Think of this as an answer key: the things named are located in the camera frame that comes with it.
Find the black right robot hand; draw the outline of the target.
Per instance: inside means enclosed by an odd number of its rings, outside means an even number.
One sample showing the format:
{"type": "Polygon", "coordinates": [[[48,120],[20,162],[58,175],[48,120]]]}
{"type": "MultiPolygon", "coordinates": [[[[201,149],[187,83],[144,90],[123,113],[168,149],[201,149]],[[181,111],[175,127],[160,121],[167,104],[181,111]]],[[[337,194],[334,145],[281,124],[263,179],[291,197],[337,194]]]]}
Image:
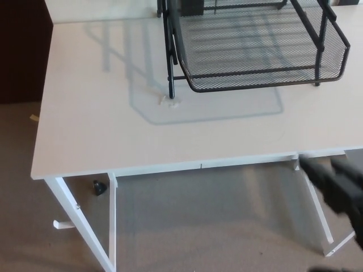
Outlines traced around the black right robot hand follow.
{"type": "Polygon", "coordinates": [[[346,160],[331,159],[331,171],[305,156],[298,161],[331,210],[349,218],[355,241],[362,247],[362,172],[346,160]]]}

